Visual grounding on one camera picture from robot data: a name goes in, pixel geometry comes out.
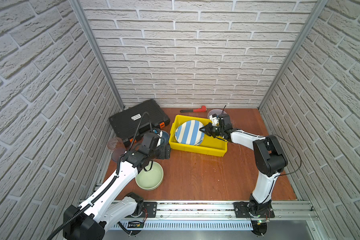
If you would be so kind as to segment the translucent purple bowl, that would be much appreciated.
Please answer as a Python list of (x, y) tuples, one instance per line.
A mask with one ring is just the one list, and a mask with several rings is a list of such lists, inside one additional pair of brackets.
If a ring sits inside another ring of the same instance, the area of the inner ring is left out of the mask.
[(216, 114), (216, 115), (218, 116), (218, 115), (221, 115), (221, 114), (226, 114), (226, 112), (223, 111), (222, 109), (212, 109), (212, 110), (210, 110), (210, 111), (208, 112), (207, 118), (210, 119), (210, 117), (211, 117), (212, 115), (214, 115), (214, 114)]

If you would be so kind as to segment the yellow plastic bin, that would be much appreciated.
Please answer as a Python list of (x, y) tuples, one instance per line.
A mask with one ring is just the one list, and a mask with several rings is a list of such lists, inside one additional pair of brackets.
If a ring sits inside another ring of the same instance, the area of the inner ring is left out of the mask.
[(211, 120), (204, 119), (204, 118), (196, 118), (196, 117), (189, 117), (189, 116), (182, 116), (177, 115), (175, 117), (175, 120), (172, 124), (171, 131), (170, 131), (170, 140), (169, 144), (171, 146), (171, 149), (173, 150), (179, 150), (179, 151), (185, 151), (185, 152), (191, 152), (191, 153), (198, 153), (198, 154), (204, 154), (204, 155), (211, 155), (216, 157), (223, 157), (228, 149), (228, 143), (213, 137), (209, 137), (207, 135), (204, 136), (203, 142), (199, 146), (191, 146), (191, 145), (184, 145), (180, 144), (175, 139), (175, 131), (176, 129), (182, 125), (183, 123), (190, 121), (190, 120), (196, 120), (203, 123), (204, 126), (206, 126), (208, 123), (211, 122)]

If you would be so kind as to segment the light green bowl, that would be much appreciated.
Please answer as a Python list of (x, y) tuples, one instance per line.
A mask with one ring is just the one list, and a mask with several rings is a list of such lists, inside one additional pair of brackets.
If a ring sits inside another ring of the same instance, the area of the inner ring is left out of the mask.
[(164, 170), (162, 166), (153, 162), (153, 167), (150, 171), (142, 170), (135, 178), (137, 185), (146, 191), (151, 191), (160, 186), (164, 179)]

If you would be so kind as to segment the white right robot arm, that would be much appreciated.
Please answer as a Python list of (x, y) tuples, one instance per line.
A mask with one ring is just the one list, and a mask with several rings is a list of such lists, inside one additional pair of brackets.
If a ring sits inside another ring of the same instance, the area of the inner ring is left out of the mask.
[(200, 131), (209, 137), (242, 145), (254, 151), (259, 170), (256, 187), (250, 195), (248, 208), (255, 211), (269, 207), (277, 178), (288, 165), (284, 150), (274, 135), (259, 136), (233, 127), (227, 114), (212, 115), (211, 123)]

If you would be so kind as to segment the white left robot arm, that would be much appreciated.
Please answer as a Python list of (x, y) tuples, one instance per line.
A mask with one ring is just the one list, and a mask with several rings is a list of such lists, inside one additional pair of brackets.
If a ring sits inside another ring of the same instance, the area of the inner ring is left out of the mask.
[(78, 207), (69, 206), (64, 212), (64, 223), (56, 231), (66, 240), (101, 240), (114, 224), (127, 216), (143, 213), (144, 199), (130, 193), (121, 202), (112, 202), (149, 163), (170, 157), (169, 134), (154, 130), (144, 134), (143, 141), (120, 155), (114, 173)]

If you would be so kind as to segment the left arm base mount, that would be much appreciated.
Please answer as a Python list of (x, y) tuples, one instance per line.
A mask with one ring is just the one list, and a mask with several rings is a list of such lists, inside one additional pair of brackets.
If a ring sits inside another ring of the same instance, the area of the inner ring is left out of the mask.
[(141, 202), (137, 204), (137, 208), (132, 215), (127, 218), (155, 218), (157, 213), (157, 202)]

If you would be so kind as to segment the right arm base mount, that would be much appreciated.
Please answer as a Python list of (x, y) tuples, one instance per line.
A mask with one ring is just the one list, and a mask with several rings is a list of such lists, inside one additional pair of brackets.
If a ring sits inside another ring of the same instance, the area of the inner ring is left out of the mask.
[(256, 201), (234, 202), (236, 218), (274, 218), (275, 213), (272, 208), (272, 200), (258, 204)]

